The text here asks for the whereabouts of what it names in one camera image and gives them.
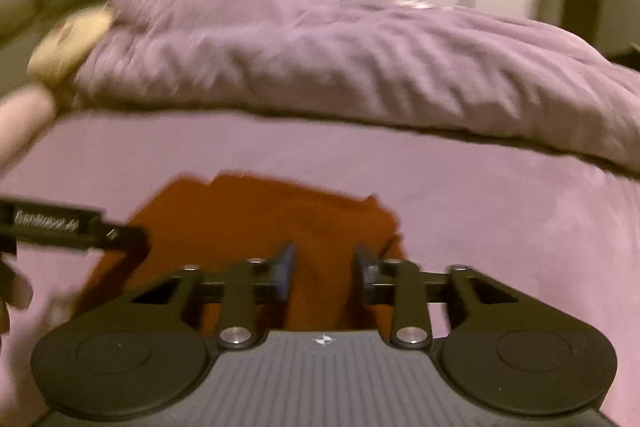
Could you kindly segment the person left hand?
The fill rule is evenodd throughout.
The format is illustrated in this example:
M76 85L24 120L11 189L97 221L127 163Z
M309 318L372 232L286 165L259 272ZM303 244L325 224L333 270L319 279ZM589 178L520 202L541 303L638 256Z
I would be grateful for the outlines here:
M20 269L15 269L11 261L6 261L8 254L1 255L1 339L11 332L11 311L24 311L32 304L34 288L27 275Z

